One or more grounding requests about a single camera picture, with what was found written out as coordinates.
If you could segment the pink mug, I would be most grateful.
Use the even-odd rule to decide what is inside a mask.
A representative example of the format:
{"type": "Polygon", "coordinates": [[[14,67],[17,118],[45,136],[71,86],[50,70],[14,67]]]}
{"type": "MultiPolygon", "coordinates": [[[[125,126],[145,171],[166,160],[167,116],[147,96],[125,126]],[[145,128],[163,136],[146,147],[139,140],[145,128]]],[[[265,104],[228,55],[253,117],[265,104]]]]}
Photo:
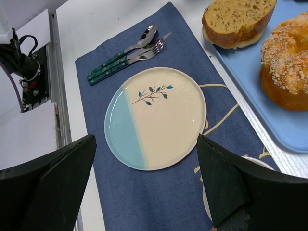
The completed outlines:
{"type": "MultiPolygon", "coordinates": [[[[274,168],[272,168],[270,165],[266,164],[265,162],[252,158],[252,157],[248,157],[248,156],[242,156],[242,158],[247,159],[255,164],[258,164],[260,166],[263,166],[265,168],[271,169],[274,171],[274,168]]],[[[206,196],[206,192],[205,192],[205,187],[203,187],[203,191],[202,191],[202,196],[203,196],[203,203],[204,203],[204,207],[206,210],[206,213],[208,215],[208,217],[210,218],[210,220],[212,221],[212,217],[211,217],[211,213],[210,213],[210,208],[209,208],[209,204],[207,201],[207,196],[206,196]]]]}

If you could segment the blue plastic tray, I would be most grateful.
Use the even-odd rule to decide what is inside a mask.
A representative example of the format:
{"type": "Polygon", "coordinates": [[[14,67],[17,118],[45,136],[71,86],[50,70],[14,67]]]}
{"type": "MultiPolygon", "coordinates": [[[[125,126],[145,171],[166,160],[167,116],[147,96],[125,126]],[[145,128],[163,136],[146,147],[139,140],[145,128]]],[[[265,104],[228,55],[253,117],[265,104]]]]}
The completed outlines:
{"type": "Polygon", "coordinates": [[[260,49],[276,25],[307,10],[306,0],[279,0],[263,36],[257,43],[236,50],[214,47],[222,66],[266,132],[278,146],[295,153],[308,151],[308,113],[286,110],[264,94],[259,81],[260,49]]]}

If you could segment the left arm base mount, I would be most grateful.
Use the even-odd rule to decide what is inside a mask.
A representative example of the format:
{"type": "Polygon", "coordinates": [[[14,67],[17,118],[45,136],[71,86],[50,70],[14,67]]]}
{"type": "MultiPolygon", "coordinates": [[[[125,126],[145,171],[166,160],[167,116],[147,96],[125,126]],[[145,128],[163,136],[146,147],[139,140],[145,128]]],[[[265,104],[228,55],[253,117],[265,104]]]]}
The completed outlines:
{"type": "Polygon", "coordinates": [[[19,81],[22,87],[22,106],[24,112],[32,110],[49,99],[49,69],[48,69],[48,56],[47,48],[43,46],[38,47],[36,37],[32,35],[25,35],[20,38],[22,44],[26,38],[34,40],[34,46],[28,53],[28,57],[35,61],[39,67],[37,74],[30,80],[22,79],[19,81]]]}

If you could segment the round orange sugared bun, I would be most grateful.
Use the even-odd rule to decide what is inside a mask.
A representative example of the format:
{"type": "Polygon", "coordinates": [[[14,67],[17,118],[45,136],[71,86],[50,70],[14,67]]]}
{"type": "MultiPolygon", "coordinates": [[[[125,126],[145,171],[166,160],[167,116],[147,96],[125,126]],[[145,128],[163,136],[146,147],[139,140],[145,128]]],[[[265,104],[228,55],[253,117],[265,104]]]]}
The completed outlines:
{"type": "Polygon", "coordinates": [[[278,24],[261,46],[265,95],[287,110],[308,109],[308,13],[278,24]]]}

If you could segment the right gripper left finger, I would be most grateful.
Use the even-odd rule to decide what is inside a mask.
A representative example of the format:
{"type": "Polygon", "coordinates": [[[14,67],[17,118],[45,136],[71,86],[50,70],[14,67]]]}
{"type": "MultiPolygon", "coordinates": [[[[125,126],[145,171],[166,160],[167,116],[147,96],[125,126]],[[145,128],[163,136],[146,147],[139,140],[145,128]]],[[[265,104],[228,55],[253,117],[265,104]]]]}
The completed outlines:
{"type": "Polygon", "coordinates": [[[0,172],[2,231],[71,231],[96,153],[89,134],[0,172]]]}

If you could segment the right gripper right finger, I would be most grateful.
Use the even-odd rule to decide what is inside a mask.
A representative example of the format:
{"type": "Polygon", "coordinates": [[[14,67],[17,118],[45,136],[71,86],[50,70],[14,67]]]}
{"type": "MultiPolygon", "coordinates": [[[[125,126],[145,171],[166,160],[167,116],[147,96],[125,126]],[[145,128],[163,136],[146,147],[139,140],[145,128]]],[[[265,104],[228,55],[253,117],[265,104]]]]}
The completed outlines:
{"type": "Polygon", "coordinates": [[[219,231],[305,231],[308,181],[253,163],[199,135],[198,161],[219,231]]]}

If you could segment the white and blue plate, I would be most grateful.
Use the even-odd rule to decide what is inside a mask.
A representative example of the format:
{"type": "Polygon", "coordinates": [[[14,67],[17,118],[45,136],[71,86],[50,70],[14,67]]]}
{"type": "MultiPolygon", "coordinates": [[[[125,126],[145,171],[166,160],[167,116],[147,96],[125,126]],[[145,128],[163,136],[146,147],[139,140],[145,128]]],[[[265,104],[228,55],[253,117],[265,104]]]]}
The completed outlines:
{"type": "Polygon", "coordinates": [[[126,80],[112,97],[105,139],[126,166],[160,170],[193,150],[206,114],[204,94],[189,75],[168,67],[149,68],[126,80]]]}

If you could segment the sliced toast bread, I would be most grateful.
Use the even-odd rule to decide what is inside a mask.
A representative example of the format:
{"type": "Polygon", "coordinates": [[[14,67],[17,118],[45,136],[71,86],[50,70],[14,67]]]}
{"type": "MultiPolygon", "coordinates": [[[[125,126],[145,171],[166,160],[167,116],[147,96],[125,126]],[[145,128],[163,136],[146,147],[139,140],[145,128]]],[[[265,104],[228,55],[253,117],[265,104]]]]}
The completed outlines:
{"type": "Polygon", "coordinates": [[[247,47],[260,40],[276,0],[214,0],[202,17],[205,41],[224,49],[247,47]]]}

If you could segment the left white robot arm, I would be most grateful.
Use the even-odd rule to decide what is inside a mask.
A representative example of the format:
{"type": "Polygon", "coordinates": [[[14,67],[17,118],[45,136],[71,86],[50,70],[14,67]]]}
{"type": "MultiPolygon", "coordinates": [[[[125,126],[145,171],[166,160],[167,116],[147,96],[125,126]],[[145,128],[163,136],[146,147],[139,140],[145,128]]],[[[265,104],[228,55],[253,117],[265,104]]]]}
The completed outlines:
{"type": "Polygon", "coordinates": [[[38,46],[38,41],[33,35],[24,35],[18,38],[14,28],[12,28],[12,32],[13,38],[9,40],[9,43],[0,44],[0,61],[10,74],[15,73],[25,81],[30,82],[41,73],[41,64],[32,57],[32,52],[38,46]],[[20,45],[28,37],[34,40],[34,46],[29,54],[25,55],[21,52],[20,45]]]}

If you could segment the aluminium table edge rail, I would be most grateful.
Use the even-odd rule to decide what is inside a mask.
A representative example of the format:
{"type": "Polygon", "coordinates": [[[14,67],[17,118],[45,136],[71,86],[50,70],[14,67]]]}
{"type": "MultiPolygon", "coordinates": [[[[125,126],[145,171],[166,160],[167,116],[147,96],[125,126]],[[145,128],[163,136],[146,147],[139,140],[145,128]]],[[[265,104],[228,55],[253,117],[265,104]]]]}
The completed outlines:
{"type": "Polygon", "coordinates": [[[49,93],[56,108],[56,127],[58,147],[62,148],[72,141],[67,97],[64,82],[64,69],[61,54],[57,15],[50,16],[50,38],[48,45],[49,93]]]}

